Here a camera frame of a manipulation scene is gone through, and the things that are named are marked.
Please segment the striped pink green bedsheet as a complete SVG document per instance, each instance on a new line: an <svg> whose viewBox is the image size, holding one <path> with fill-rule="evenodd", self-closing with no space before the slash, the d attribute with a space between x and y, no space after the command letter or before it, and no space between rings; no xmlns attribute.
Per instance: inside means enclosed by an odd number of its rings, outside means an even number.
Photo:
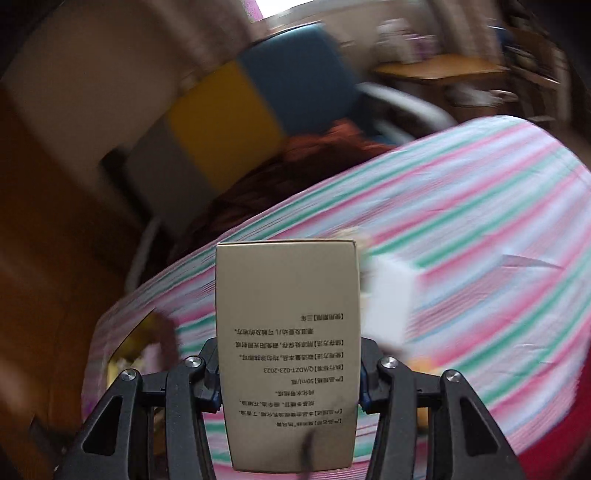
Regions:
<svg viewBox="0 0 591 480"><path fill-rule="evenodd" d="M170 263L99 319L83 412L151 311L175 323L183 355L214 335L218 242L345 232L419 270L410 359L462 372L518 456L590 399L590 173L544 130L497 116L356 166Z"/></svg>

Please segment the wooden wardrobe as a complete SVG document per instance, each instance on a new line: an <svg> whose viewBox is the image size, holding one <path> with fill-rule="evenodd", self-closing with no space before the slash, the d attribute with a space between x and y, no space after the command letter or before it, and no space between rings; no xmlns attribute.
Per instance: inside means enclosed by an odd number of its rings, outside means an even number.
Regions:
<svg viewBox="0 0 591 480"><path fill-rule="evenodd" d="M82 388L97 320L122 293L129 235L119 232L48 154L1 94L1 476L49 479L29 434L82 423Z"/></svg>

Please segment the grey yellow blue chair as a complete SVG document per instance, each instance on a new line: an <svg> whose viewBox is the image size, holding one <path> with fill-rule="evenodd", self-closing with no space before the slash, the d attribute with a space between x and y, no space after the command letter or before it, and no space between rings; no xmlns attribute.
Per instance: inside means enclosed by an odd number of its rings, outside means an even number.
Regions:
<svg viewBox="0 0 591 480"><path fill-rule="evenodd" d="M322 23L264 39L197 81L130 150L100 161L142 223L180 235L236 181L280 154L290 137L349 120L372 140L404 145L455 126L440 107L356 78Z"/></svg>

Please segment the white boxes on desk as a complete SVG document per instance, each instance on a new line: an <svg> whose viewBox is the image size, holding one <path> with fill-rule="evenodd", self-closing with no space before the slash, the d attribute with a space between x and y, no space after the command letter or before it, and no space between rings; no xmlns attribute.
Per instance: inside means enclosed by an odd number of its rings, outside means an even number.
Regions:
<svg viewBox="0 0 591 480"><path fill-rule="evenodd" d="M386 20L377 26L375 52L380 63L415 64L440 51L436 35L416 33L404 18Z"/></svg>

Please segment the beige cardboard box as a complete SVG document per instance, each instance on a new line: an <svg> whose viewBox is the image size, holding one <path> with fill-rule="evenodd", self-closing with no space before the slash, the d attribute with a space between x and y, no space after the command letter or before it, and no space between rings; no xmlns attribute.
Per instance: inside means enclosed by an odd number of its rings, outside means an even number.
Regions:
<svg viewBox="0 0 591 480"><path fill-rule="evenodd" d="M361 381L355 242L219 244L215 321L232 466L351 466Z"/></svg>

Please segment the red clothing pile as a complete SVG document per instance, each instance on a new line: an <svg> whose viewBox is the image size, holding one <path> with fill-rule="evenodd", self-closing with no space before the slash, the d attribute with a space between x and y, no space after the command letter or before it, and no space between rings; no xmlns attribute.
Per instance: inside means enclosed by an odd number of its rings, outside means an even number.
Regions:
<svg viewBox="0 0 591 480"><path fill-rule="evenodd" d="M527 479L558 479L590 436L590 399L577 398L568 415L519 455Z"/></svg>

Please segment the dark red blanket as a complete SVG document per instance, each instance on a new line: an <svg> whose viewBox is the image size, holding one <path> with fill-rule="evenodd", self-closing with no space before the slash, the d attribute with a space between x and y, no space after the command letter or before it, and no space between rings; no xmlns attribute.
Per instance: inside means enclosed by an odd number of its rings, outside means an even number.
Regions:
<svg viewBox="0 0 591 480"><path fill-rule="evenodd" d="M392 150L393 144L366 136L346 119L332 123L324 134L291 137L282 153L243 176L193 219L169 262L204 247L287 198Z"/></svg>

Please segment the gold metal tray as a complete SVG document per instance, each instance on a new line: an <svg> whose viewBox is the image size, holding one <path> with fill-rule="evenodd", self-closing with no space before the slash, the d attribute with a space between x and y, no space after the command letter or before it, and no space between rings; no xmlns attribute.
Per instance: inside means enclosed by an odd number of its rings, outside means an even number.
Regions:
<svg viewBox="0 0 591 480"><path fill-rule="evenodd" d="M141 375L149 375L171 369L179 359L174 322L153 310L108 359L105 386L109 387L123 370L135 369Z"/></svg>

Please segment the wooden desk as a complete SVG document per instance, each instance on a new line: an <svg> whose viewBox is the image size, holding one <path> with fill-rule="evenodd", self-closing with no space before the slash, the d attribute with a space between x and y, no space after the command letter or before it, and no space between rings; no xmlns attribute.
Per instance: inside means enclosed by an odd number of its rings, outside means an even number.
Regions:
<svg viewBox="0 0 591 480"><path fill-rule="evenodd" d="M382 63L372 73L389 84L394 82L435 88L441 97L445 87L458 83L503 79L508 69L502 65L460 54L440 54L413 64Z"/></svg>

